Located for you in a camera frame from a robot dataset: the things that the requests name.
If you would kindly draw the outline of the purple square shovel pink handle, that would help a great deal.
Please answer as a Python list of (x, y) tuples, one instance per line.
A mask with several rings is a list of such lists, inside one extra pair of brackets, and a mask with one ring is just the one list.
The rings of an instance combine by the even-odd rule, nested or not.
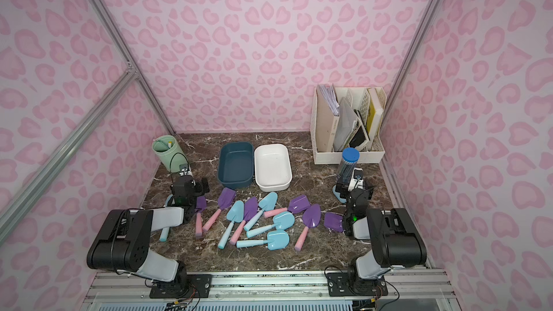
[(236, 191), (225, 187), (217, 200), (218, 209), (213, 213), (210, 219), (203, 225), (202, 232), (207, 233), (213, 227), (221, 212), (228, 209), (236, 197)]

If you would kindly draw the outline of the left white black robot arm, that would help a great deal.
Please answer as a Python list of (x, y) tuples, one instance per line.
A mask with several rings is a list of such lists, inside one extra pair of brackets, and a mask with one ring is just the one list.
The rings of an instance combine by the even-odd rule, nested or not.
[(171, 190), (174, 203), (167, 207), (110, 211), (86, 256), (87, 266), (185, 286), (184, 264), (151, 250), (151, 233), (190, 222), (197, 212), (197, 198), (210, 187), (206, 178), (197, 181), (184, 175)]

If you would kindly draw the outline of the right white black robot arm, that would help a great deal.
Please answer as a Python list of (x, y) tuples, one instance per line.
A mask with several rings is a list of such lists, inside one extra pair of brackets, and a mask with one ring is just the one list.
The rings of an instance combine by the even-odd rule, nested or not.
[(371, 189), (345, 194), (344, 234), (371, 244), (366, 254), (353, 260), (349, 268), (352, 282), (377, 280), (397, 267), (407, 269), (427, 261), (426, 246), (408, 211), (370, 207), (371, 195)]

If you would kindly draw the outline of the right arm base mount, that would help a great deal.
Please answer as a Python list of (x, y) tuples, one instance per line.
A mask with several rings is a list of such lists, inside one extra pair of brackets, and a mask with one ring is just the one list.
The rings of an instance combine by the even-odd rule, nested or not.
[(388, 295), (384, 278), (361, 279), (355, 273), (326, 272), (331, 297), (385, 297)]

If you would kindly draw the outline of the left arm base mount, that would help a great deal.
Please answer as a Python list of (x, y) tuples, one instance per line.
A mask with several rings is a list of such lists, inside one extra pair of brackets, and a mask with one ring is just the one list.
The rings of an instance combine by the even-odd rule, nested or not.
[(151, 299), (190, 299), (209, 297), (213, 275), (192, 274), (177, 276), (173, 282), (154, 280), (149, 297)]

